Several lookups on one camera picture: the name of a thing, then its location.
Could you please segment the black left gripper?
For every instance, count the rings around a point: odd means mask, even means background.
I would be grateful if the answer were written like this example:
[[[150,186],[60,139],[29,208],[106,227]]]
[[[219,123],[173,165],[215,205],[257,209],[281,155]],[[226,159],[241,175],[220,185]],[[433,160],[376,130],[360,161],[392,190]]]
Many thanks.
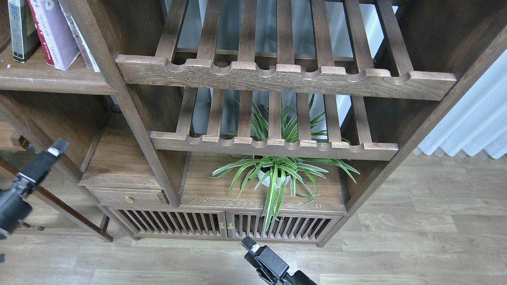
[[[58,138],[47,151],[39,153],[16,174],[11,189],[1,191],[1,240],[12,234],[32,211],[30,204],[23,200],[23,195],[33,193],[68,147],[69,142]]]

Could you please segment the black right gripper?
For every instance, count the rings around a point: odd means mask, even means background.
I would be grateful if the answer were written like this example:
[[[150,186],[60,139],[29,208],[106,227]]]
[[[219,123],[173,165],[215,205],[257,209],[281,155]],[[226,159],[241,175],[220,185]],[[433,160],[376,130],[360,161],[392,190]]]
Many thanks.
[[[283,283],[284,285],[317,285],[302,271],[290,275],[289,265],[268,246],[261,247],[250,236],[246,236],[242,246],[247,250],[244,258],[252,265],[265,283]]]

